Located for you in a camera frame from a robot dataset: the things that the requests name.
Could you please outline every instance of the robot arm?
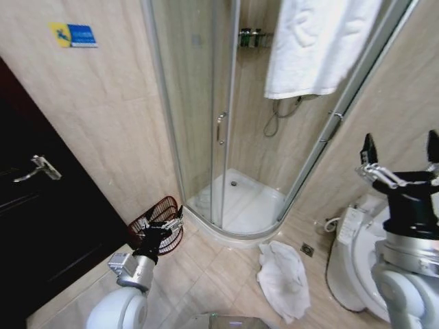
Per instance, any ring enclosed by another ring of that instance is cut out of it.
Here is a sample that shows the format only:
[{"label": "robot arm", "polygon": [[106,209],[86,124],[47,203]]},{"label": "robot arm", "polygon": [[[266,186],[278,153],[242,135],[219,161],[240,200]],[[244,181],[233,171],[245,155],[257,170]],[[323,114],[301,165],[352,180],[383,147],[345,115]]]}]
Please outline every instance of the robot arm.
[{"label": "robot arm", "polygon": [[370,134],[357,172],[388,196],[386,240],[376,244],[372,276],[394,329],[439,328],[439,222],[431,195],[439,192],[439,137],[432,130],[427,171],[393,173],[378,164]]},{"label": "robot arm", "polygon": [[153,269],[158,262],[161,241],[178,230],[181,218],[165,223],[151,223],[143,229],[140,248],[132,254],[114,254],[108,266],[117,274],[122,288],[109,293],[92,310],[87,329],[142,329],[147,315],[147,294],[151,289]]}]

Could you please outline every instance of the white towel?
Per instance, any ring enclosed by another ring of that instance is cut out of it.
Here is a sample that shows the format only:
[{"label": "white towel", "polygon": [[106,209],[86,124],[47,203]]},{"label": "white towel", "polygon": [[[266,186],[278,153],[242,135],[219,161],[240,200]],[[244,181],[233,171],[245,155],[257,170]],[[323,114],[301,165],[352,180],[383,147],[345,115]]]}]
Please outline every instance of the white towel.
[{"label": "white towel", "polygon": [[363,49],[381,0],[282,0],[265,97],[333,93]]},{"label": "white towel", "polygon": [[272,308],[290,324],[311,306],[302,260],[293,247],[278,241],[259,245],[259,249],[262,269],[257,280]]}]

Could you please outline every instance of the crumpled white towel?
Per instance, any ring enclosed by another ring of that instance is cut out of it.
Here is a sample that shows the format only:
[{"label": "crumpled white towel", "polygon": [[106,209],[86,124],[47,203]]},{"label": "crumpled white towel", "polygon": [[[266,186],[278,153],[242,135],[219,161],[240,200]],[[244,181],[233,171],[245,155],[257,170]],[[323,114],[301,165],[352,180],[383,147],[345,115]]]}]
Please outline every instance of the crumpled white towel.
[{"label": "crumpled white towel", "polygon": [[265,97],[333,93],[367,41],[381,0],[282,0]]},{"label": "crumpled white towel", "polygon": [[260,244],[259,249],[262,269],[257,280],[272,308],[290,324],[311,306],[303,263],[293,247],[278,241]]}]

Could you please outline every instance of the sticker on wall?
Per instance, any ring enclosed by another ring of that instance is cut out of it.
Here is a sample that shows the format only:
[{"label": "sticker on wall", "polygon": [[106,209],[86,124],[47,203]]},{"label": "sticker on wall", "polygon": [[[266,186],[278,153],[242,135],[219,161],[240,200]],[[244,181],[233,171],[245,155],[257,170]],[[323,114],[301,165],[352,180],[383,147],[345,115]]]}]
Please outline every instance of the sticker on wall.
[{"label": "sticker on wall", "polygon": [[63,48],[96,48],[97,43],[91,27],[64,23],[50,23],[58,44]]}]

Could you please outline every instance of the brown basket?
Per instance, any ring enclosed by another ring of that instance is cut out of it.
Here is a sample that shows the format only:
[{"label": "brown basket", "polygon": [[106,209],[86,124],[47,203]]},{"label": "brown basket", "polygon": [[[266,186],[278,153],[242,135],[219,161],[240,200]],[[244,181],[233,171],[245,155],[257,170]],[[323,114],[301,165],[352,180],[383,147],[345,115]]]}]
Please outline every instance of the brown basket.
[{"label": "brown basket", "polygon": [[[142,243],[143,237],[139,236],[139,234],[142,233],[142,222],[145,220],[148,223],[171,221],[172,219],[176,218],[177,214],[177,201],[171,196],[164,197],[128,226],[128,232],[130,233],[132,245],[135,248],[139,248],[140,244]],[[181,227],[179,230],[176,230],[170,237],[162,241],[160,248],[158,249],[158,255],[162,256],[174,250],[181,242],[182,238],[183,227]]]}]

